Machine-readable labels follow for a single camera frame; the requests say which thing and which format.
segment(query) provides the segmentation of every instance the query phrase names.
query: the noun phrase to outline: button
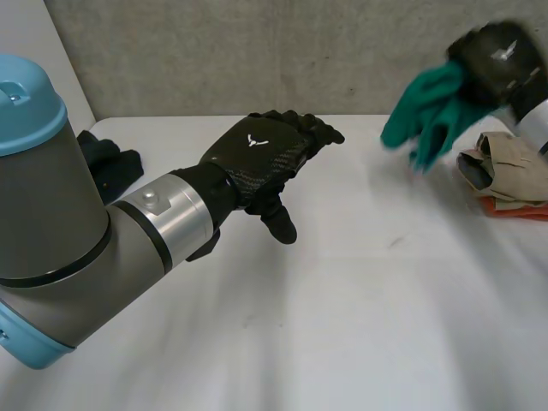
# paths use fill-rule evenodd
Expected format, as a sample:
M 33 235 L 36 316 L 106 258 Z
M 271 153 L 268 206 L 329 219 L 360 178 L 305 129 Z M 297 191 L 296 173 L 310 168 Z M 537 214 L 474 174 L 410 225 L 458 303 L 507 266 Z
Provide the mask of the button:
M 147 207 L 154 206 L 158 203 L 158 195 L 151 188 L 145 188 L 142 193 L 143 203 Z

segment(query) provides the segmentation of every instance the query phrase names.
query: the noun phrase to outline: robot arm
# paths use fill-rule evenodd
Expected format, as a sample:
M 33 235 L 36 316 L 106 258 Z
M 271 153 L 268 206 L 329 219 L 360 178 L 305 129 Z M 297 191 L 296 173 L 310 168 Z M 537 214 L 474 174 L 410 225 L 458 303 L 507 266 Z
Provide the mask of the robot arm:
M 0 345 L 48 367 L 173 267 L 209 253 L 236 209 L 295 242 L 279 194 L 343 141 L 312 115 L 252 114 L 194 167 L 104 208 L 44 70 L 0 56 Z
M 478 104 L 503 107 L 496 117 L 541 155 L 548 151 L 548 76 L 540 48 L 513 21 L 490 23 L 448 49 L 470 81 L 463 95 Z

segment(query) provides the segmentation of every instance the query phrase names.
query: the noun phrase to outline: black band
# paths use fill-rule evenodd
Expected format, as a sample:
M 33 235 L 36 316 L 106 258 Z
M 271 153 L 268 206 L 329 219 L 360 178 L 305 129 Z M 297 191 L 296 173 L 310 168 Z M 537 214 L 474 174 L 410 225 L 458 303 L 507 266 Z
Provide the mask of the black band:
M 171 259 L 171 253 L 168 246 L 165 244 L 164 238 L 158 233 L 154 224 L 145 217 L 145 215 L 139 211 L 133 204 L 129 204 L 127 201 L 117 201 L 113 204 L 114 207 L 118 207 L 120 210 L 128 214 L 135 222 L 145 231 L 148 238 L 151 239 L 152 244 L 156 248 L 162 264 L 164 264 L 164 274 L 167 274 L 173 268 L 173 260 Z
M 99 240 L 99 242 L 94 248 L 89 250 L 86 254 L 84 254 L 82 257 L 80 257 L 76 261 L 70 263 L 69 265 L 65 265 L 64 267 L 59 268 L 57 270 L 46 272 L 45 274 L 42 274 L 41 276 L 37 276 L 37 277 L 0 278 L 0 285 L 3 287 L 9 287 L 12 289 L 31 289 L 33 287 L 40 287 L 42 285 L 47 285 L 47 284 L 55 283 L 57 281 L 61 281 L 67 277 L 72 276 L 76 272 L 86 268 L 88 265 L 90 265 L 99 255 L 101 255 L 101 253 L 104 251 L 106 246 L 109 245 L 111 237 L 112 237 L 112 225 L 110 223 L 110 216 L 109 216 L 109 222 L 107 224 L 106 231 L 104 232 L 101 240 Z
M 542 146 L 542 148 L 539 150 L 539 154 L 542 157 L 546 154 L 546 152 L 548 152 L 548 142 Z

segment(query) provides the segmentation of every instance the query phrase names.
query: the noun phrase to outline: beige glove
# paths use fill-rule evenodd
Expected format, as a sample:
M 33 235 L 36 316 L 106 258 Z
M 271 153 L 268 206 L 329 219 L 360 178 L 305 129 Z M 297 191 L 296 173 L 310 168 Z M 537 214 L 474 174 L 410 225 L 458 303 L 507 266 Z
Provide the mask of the beige glove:
M 497 209 L 540 206 L 548 201 L 548 164 L 520 138 L 483 133 L 457 166 L 478 196 L 492 196 Z

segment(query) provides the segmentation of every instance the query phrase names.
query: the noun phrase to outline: green glove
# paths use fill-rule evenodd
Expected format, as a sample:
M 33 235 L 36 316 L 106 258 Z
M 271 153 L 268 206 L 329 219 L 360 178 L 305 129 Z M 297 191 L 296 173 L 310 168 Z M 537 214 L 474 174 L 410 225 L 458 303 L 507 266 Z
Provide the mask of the green glove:
M 455 62 L 420 74 L 384 126 L 384 146 L 397 148 L 418 137 L 410 158 L 415 170 L 428 171 L 462 133 L 494 110 L 471 104 L 459 95 L 465 76 Z

